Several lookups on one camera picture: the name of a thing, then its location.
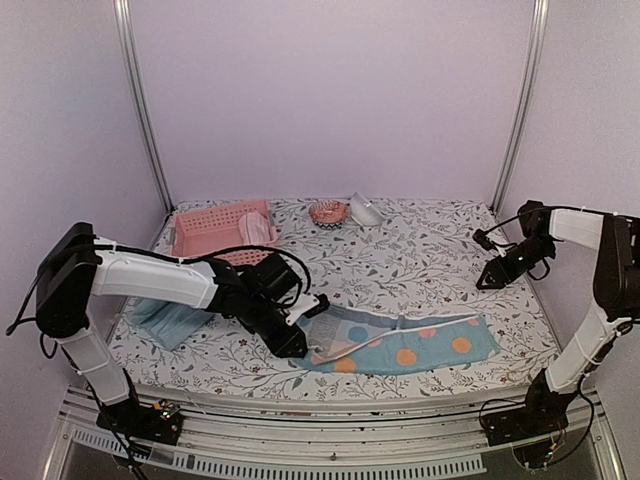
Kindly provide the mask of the pink plastic basket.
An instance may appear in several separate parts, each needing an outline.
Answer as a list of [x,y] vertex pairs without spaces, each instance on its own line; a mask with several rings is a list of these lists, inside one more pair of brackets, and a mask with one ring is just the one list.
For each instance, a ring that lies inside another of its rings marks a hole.
[[258,246],[274,247],[278,234],[270,203],[252,200],[177,214],[171,255],[195,258],[231,247],[250,246],[243,244],[238,227],[239,218],[250,211],[260,212],[271,225],[271,241]]

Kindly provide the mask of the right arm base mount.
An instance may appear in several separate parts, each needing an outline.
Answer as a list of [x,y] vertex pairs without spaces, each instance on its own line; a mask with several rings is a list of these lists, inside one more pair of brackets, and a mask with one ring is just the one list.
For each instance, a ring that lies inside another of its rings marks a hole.
[[490,446],[517,442],[537,436],[560,433],[568,426],[566,416],[577,391],[552,391],[541,372],[528,387],[524,402],[515,408],[481,413],[479,423]]

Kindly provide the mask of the pink terry towel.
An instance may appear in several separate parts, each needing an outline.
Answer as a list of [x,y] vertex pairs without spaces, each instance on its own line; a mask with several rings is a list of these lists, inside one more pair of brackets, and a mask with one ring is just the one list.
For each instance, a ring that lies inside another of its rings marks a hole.
[[244,245],[265,245],[271,241],[270,222],[258,211],[241,216],[238,227]]

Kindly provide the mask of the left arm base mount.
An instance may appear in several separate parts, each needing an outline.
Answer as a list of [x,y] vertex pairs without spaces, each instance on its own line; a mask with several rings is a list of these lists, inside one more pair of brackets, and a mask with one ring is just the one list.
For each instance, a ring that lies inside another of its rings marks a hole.
[[182,432],[184,416],[180,406],[162,399],[152,406],[143,405],[133,387],[123,401],[106,405],[97,400],[97,425],[124,435],[165,445],[176,446]]

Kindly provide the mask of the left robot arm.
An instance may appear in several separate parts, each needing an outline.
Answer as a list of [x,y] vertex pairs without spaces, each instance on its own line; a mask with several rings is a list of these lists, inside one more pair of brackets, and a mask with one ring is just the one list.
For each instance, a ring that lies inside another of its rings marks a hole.
[[88,314],[92,298],[129,297],[169,302],[238,320],[278,358],[302,358],[307,340],[297,322],[329,307],[312,294],[308,271],[290,267],[294,255],[264,247],[256,265],[234,266],[222,253],[179,258],[120,245],[74,224],[40,264],[35,281],[35,323],[56,340],[111,419],[128,434],[148,426],[146,408]]

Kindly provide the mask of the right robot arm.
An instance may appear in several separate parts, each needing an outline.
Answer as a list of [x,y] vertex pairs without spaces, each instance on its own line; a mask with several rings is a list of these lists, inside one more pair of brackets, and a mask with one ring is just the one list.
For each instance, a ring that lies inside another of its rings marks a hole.
[[497,256],[476,282],[479,290],[503,289],[556,257],[558,243],[596,253],[587,313],[561,354],[532,381],[517,427],[537,436],[578,395],[586,375],[598,368],[615,340],[639,322],[639,219],[572,206],[529,200],[509,222],[519,223],[524,239],[499,244],[489,234],[506,223],[476,230],[472,239]]

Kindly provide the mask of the blue patterned towel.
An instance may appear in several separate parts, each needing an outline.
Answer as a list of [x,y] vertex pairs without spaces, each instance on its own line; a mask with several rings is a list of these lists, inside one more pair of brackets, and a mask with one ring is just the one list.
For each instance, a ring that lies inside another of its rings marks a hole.
[[322,373],[407,375],[482,362],[500,352],[478,312],[418,318],[331,306],[298,325],[308,353],[292,363]]

